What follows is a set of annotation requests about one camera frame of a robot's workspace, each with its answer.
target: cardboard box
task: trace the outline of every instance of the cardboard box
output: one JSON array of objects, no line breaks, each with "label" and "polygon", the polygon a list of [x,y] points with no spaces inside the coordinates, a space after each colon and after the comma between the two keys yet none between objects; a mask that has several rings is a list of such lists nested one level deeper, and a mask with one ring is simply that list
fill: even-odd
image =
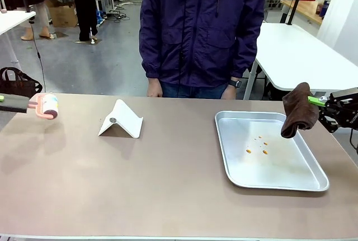
[{"label": "cardboard box", "polygon": [[74,3],[62,3],[57,0],[45,1],[54,27],[76,27],[78,20]]}]

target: metal tray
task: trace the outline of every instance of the metal tray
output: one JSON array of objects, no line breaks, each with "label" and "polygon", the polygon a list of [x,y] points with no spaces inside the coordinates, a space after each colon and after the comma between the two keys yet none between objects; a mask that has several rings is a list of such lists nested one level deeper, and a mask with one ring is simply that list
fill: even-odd
[{"label": "metal tray", "polygon": [[302,136],[281,137],[285,120],[285,115],[272,112],[221,111],[215,115],[228,178],[248,188],[328,190],[328,178]]}]

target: white table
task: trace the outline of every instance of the white table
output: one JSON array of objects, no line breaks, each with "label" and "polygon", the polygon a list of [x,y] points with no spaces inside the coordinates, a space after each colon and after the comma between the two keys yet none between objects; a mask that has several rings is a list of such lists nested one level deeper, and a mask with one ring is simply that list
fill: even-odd
[{"label": "white table", "polygon": [[14,67],[18,69],[21,69],[20,63],[18,62],[15,52],[13,51],[10,39],[5,32],[35,15],[35,12],[27,13],[25,11],[7,11],[7,13],[0,13],[0,35],[4,34],[4,43],[6,50],[9,53],[11,63],[13,63]]},{"label": "white table", "polygon": [[283,91],[292,91],[301,82],[319,94],[358,87],[355,64],[295,25],[262,24],[244,100],[250,97],[258,65]]}]

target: white phone stand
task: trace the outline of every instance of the white phone stand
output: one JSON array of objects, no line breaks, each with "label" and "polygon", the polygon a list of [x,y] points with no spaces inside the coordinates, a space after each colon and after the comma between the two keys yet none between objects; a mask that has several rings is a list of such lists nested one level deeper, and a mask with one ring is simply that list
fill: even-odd
[{"label": "white phone stand", "polygon": [[117,100],[112,112],[107,115],[98,136],[102,135],[113,124],[118,124],[132,138],[139,138],[143,117],[139,118],[123,100]]}]

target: wall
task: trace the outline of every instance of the wall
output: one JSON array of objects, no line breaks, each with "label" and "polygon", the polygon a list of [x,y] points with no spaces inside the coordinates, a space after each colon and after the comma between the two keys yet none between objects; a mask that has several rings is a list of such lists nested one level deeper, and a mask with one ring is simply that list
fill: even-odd
[{"label": "wall", "polygon": [[353,40],[358,37],[357,16],[358,0],[354,0],[334,49],[358,66],[358,48]]},{"label": "wall", "polygon": [[317,38],[358,65],[358,0],[332,0]]}]

